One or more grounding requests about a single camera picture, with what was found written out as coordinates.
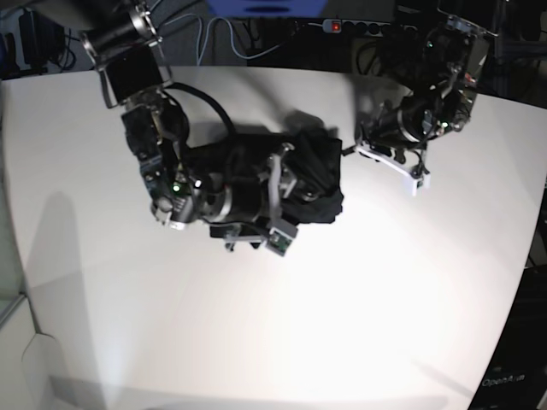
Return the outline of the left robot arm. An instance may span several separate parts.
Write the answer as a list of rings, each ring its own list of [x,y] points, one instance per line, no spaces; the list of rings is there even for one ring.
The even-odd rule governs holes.
[[[429,187],[429,145],[471,120],[490,37],[499,33],[501,1],[438,1],[418,21],[378,27],[376,40],[356,52],[356,71],[407,89],[383,101],[356,125],[344,156],[358,154],[401,174],[411,195]]]

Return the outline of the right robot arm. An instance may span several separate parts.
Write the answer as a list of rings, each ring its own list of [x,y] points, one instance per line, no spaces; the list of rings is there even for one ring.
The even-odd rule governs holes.
[[[244,242],[286,253],[297,236],[282,210],[297,182],[285,164],[295,149],[289,138],[241,133],[213,97],[174,81],[145,2],[36,1],[32,8],[79,32],[105,104],[124,109],[126,142],[158,222],[182,230],[201,221],[227,249]],[[191,147],[190,121],[175,91],[207,103],[226,136]]]

